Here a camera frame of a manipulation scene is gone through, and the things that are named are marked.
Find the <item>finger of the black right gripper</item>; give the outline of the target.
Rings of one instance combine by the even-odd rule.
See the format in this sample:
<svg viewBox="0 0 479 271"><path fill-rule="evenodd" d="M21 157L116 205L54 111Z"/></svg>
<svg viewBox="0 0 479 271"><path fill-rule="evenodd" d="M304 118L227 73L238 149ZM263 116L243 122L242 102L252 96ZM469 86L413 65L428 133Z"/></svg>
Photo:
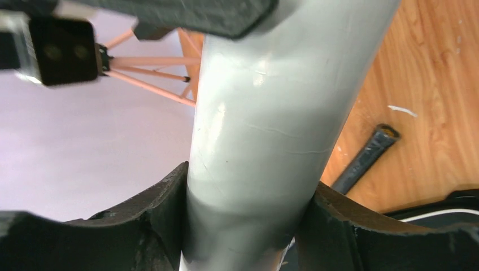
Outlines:
<svg viewBox="0 0 479 271"><path fill-rule="evenodd" d="M237 40L248 35L278 1L85 0L81 4L135 16L160 27L180 27Z"/></svg>

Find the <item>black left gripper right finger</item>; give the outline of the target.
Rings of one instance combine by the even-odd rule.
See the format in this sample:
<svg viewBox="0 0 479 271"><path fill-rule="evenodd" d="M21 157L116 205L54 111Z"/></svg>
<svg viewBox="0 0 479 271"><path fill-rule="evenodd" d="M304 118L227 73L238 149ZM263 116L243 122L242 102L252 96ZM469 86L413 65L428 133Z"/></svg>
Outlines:
<svg viewBox="0 0 479 271"><path fill-rule="evenodd" d="M295 235L300 270L477 270L478 225L395 220L320 183Z"/></svg>

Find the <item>white shuttlecock tube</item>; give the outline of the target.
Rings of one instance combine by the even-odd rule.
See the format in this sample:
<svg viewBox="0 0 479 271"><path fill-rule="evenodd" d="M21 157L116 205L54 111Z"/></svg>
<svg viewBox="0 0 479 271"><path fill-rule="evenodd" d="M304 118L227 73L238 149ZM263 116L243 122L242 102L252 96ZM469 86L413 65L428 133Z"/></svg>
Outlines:
<svg viewBox="0 0 479 271"><path fill-rule="evenodd" d="M204 41L181 270L278 270L399 1L280 1Z"/></svg>

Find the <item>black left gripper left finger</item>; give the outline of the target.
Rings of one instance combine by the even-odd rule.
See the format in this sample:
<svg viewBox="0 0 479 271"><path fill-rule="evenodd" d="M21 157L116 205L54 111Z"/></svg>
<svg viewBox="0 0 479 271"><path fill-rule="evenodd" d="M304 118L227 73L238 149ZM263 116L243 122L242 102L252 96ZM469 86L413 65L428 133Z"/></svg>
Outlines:
<svg viewBox="0 0 479 271"><path fill-rule="evenodd" d="M188 163L91 218L1 212L2 270L178 270Z"/></svg>

